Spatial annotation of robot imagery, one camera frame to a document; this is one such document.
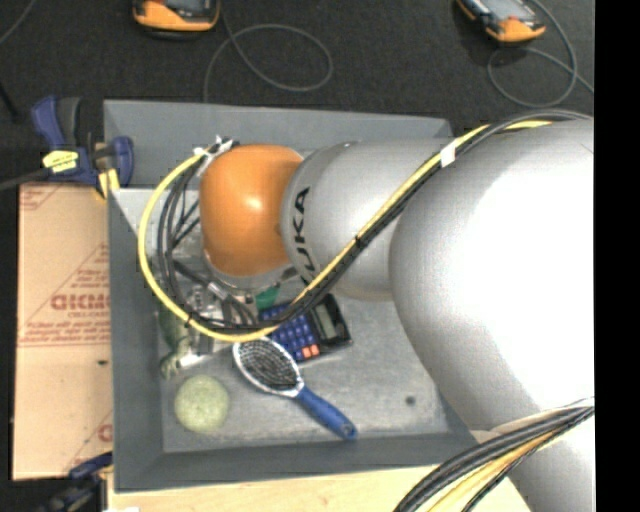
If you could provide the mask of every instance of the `black floor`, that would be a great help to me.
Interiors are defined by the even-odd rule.
[[[219,54],[206,91],[207,67],[227,39],[220,22],[197,40],[157,40],[131,16],[131,0],[73,2],[36,0],[8,37],[30,0],[0,3],[0,83],[21,115],[0,98],[0,181],[39,166],[46,149],[34,133],[30,107],[56,94],[84,99],[79,131],[102,135],[105,98],[156,99],[232,105],[281,106],[442,117],[456,135],[486,121],[529,110],[501,94],[486,65],[495,45],[464,18],[453,0],[223,0],[229,27],[284,24],[321,41],[333,72],[321,87],[291,92],[258,78],[231,45]],[[547,33],[530,48],[570,65],[559,32],[543,11]],[[571,42],[579,75],[594,84],[595,3],[545,0]],[[248,32],[238,39],[252,61],[272,79],[292,86],[322,81],[324,53],[300,35],[278,30]],[[570,74],[548,59],[503,51],[496,79],[524,102],[554,103]],[[578,81],[557,108],[594,114],[593,95]],[[60,482],[10,483],[11,400],[16,290],[16,193],[0,192],[0,510],[32,510]]]

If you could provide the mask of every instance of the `clamp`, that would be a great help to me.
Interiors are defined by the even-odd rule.
[[[104,196],[109,188],[126,186],[133,174],[133,142],[129,137],[114,137],[105,148],[95,152],[79,146],[76,137],[76,118],[80,98],[47,96],[31,108],[31,120],[36,132],[49,146],[43,158],[45,179],[75,181],[95,187]],[[97,160],[111,159],[108,170],[98,169]]]

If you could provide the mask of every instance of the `green object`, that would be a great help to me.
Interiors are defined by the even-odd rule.
[[[229,393],[213,377],[196,375],[182,383],[174,400],[178,421],[198,433],[219,428],[229,412]]]
[[[280,293],[280,288],[278,286],[272,286],[268,290],[256,295],[256,307],[258,310],[262,311],[263,309],[273,306],[273,303],[278,297],[278,293]]]
[[[191,336],[185,323],[169,311],[164,304],[156,300],[158,306],[158,324],[170,352],[160,361],[160,373],[170,379],[178,373],[178,362],[189,353]]]

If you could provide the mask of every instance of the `blue brush handle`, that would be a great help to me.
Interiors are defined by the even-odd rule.
[[[296,400],[320,423],[343,439],[353,440],[358,436],[358,431],[349,418],[306,386],[300,390]]]

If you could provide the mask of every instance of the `calculator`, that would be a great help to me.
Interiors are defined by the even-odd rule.
[[[268,320],[280,314],[290,303],[266,308],[258,314]],[[280,325],[270,334],[298,362],[322,356],[353,343],[336,299],[327,294],[317,306],[306,314]]]

